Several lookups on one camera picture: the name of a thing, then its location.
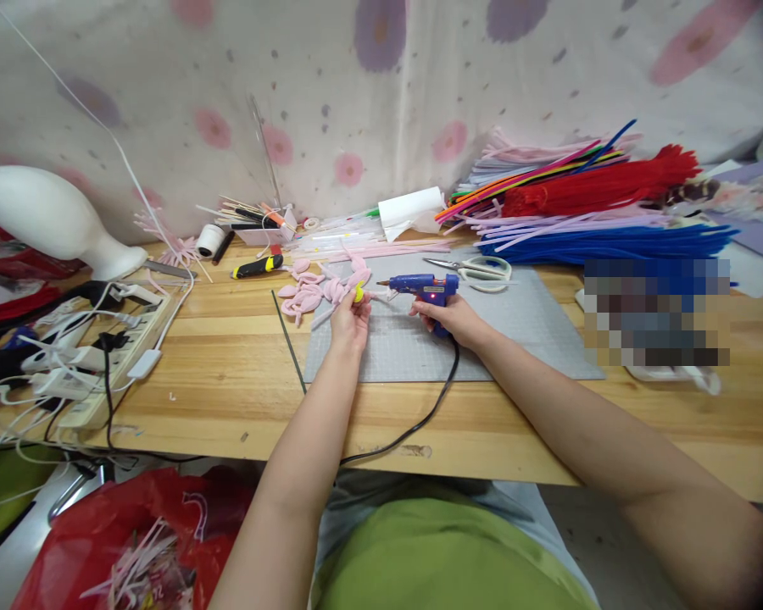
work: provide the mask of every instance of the fabric backdrop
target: fabric backdrop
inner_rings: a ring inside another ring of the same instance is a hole
[[[763,0],[2,0],[110,127],[170,227],[219,193],[345,214],[448,188],[500,125],[558,145],[638,118],[642,152],[702,161],[763,128]],[[147,240],[113,142],[0,17],[0,164],[59,173]]]

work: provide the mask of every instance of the white paper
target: white paper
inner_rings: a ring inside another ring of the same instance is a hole
[[[379,202],[379,218],[387,242],[410,228],[422,233],[438,233],[441,225],[434,217],[442,210],[443,194],[437,186]]]
[[[716,165],[712,169],[707,169],[704,172],[704,175],[707,178],[711,178],[714,175],[723,174],[724,172],[732,171],[733,169],[738,169],[738,168],[742,168],[742,167],[743,167],[743,165],[741,165],[737,161],[733,161],[733,160],[729,159],[728,161],[724,161],[720,165]]]
[[[763,256],[738,243],[731,243],[718,253],[729,260],[729,280],[734,289],[752,298],[763,297]]]

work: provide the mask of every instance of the scissors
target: scissors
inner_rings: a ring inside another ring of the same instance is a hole
[[[508,281],[511,278],[511,265],[500,257],[477,256],[463,263],[454,263],[439,258],[425,258],[425,261],[436,264],[439,267],[457,271],[464,280],[502,280]],[[503,292],[507,286],[479,286],[474,288],[480,292]]]

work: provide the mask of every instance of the floor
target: floor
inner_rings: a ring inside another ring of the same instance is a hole
[[[603,610],[686,610],[656,559],[610,501],[581,487],[540,485],[540,492]]]
[[[220,463],[251,475],[261,468],[260,463],[209,458],[182,464],[180,470],[182,474],[198,475]],[[131,473],[118,473],[118,481],[157,466],[142,463]],[[67,479],[60,480],[45,495],[41,494],[34,512],[0,549],[0,610],[11,605],[48,532],[47,510],[68,484]],[[685,608],[658,563],[610,502],[582,488],[541,485],[540,490],[568,550],[590,580],[604,610]]]

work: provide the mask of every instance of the hand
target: hand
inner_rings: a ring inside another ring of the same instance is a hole
[[[420,315],[430,332],[435,328],[437,320],[453,334],[460,345],[469,347],[471,350],[484,345],[487,339],[497,332],[484,322],[466,299],[459,294],[447,298],[446,307],[424,302],[417,297],[409,315]]]
[[[370,322],[370,299],[354,303],[356,290],[351,290],[331,316],[331,349],[344,349],[361,355],[367,345]]]

